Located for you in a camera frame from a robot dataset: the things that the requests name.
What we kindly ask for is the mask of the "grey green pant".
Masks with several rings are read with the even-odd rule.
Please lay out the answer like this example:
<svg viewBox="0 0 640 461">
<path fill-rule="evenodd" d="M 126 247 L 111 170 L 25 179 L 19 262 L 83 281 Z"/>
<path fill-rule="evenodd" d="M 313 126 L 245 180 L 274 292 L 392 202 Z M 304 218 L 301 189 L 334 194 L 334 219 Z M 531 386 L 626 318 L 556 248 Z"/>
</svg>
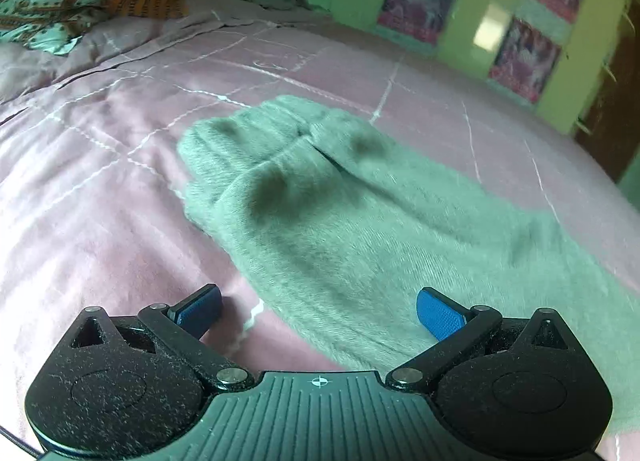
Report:
<svg viewBox="0 0 640 461">
<path fill-rule="evenodd" d="M 190 126 L 184 213 L 334 363 L 390 371 L 424 351 L 432 287 L 509 316 L 559 311 L 639 426 L 639 299 L 542 210 L 524 210 L 360 117 L 280 96 Z"/>
</svg>

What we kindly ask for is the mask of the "pink quilted bedspread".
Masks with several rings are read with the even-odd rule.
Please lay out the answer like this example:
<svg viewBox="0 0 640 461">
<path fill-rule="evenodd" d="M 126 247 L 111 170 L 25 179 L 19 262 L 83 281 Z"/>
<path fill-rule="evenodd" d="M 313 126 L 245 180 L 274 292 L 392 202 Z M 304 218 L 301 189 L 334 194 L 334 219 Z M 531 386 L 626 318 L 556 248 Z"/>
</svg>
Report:
<svg viewBox="0 0 640 461">
<path fill-rule="evenodd" d="M 332 363 L 184 218 L 176 146 L 200 118 L 294 95 L 372 122 L 562 227 L 639 296 L 639 215 L 573 140 L 445 65 L 308 13 L 194 0 L 181 20 L 98 24 L 65 57 L 1 49 L 1 422 L 82 308 L 132 315 L 208 282 L 210 343 L 255 371 Z"/>
</svg>

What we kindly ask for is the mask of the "brown wooden door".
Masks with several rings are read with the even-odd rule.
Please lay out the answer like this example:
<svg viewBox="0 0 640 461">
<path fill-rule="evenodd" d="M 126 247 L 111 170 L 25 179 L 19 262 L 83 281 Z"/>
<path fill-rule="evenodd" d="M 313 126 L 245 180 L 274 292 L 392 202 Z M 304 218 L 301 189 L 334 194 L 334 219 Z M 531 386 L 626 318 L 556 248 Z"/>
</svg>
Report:
<svg viewBox="0 0 640 461">
<path fill-rule="evenodd" d="M 574 140 L 614 182 L 639 147 L 639 2 L 632 0 L 600 88 Z"/>
</svg>

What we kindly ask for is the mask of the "pink poster lower right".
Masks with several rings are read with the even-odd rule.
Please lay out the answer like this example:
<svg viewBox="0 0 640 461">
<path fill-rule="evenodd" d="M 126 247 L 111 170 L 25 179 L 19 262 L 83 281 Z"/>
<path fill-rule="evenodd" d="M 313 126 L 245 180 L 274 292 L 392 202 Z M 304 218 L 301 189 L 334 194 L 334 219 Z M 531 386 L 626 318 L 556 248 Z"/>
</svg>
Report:
<svg viewBox="0 0 640 461">
<path fill-rule="evenodd" d="M 529 104 L 536 104 L 546 87 L 561 46 L 541 31 L 513 18 L 488 77 Z"/>
</svg>

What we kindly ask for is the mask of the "pink poster lower left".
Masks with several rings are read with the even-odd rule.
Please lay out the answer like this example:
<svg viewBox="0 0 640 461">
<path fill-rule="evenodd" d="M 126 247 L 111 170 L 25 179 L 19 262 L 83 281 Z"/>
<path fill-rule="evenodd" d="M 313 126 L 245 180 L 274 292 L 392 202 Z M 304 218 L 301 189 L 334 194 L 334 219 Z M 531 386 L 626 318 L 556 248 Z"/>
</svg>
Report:
<svg viewBox="0 0 640 461">
<path fill-rule="evenodd" d="M 435 46 L 454 0 L 384 0 L 376 24 Z"/>
</svg>

